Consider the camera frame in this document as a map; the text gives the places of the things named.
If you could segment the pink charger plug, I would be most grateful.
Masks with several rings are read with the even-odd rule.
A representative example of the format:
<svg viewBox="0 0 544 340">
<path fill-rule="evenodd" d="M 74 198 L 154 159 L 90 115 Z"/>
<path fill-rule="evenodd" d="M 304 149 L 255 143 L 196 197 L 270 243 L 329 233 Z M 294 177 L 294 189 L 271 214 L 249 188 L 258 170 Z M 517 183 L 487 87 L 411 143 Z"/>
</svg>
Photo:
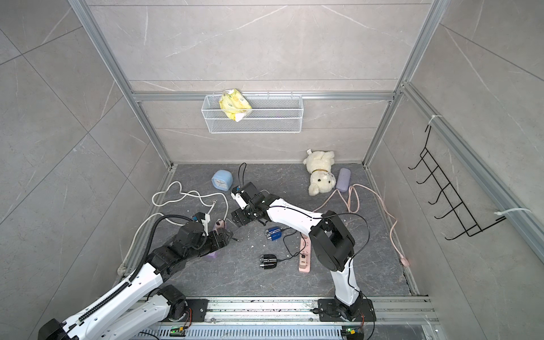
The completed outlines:
<svg viewBox="0 0 544 340">
<path fill-rule="evenodd" d="M 216 232 L 222 232 L 225 230 L 225 221 L 224 220 L 218 220 L 213 228 Z"/>
</svg>

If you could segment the black shaver power plug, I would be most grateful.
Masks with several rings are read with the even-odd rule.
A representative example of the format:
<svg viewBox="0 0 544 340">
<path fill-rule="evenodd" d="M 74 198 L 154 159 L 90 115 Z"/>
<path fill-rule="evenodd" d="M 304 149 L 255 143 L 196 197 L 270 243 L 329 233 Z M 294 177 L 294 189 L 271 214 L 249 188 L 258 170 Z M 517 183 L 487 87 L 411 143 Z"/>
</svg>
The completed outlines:
<svg viewBox="0 0 544 340">
<path fill-rule="evenodd" d="M 259 259 L 259 266 L 262 269 L 275 269 L 279 260 L 276 255 L 264 254 Z"/>
</svg>

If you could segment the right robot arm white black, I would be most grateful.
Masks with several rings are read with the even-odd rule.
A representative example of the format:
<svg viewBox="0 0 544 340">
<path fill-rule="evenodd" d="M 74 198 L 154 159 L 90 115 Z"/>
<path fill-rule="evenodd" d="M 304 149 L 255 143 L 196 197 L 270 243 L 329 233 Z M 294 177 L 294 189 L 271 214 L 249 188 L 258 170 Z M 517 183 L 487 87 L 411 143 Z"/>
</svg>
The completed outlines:
<svg viewBox="0 0 544 340">
<path fill-rule="evenodd" d="M 232 221 L 237 226 L 255 220 L 273 222 L 310 238 L 313 253 L 318 262 L 330 270 L 334 282 L 333 311 L 324 311 L 325 316 L 348 322 L 376 321 L 371 300 L 361 293 L 356 283 L 353 264 L 355 239 L 339 214 L 306 211 L 276 195 L 257 190 L 251 182 L 232 189 L 231 196 L 239 205 L 232 212 Z"/>
</svg>

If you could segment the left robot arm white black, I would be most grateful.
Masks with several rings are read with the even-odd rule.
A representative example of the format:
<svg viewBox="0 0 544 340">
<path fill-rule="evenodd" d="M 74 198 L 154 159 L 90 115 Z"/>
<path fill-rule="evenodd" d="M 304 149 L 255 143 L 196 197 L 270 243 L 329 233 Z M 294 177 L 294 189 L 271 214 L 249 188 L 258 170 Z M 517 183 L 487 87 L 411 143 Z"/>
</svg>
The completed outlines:
<svg viewBox="0 0 544 340">
<path fill-rule="evenodd" d="M 117 286 L 82 311 L 64 321 L 52 319 L 38 332 L 39 339 L 129 339 L 144 328 L 162 321 L 191 322 L 193 313 L 186 296 L 167 280 L 185 268 L 186 262 L 207 256 L 229 244 L 231 232 L 218 227 L 206 231 L 203 214 L 184 220 L 170 243 L 152 248 L 154 234 L 164 215 L 156 219 L 144 254 L 135 270 Z"/>
</svg>

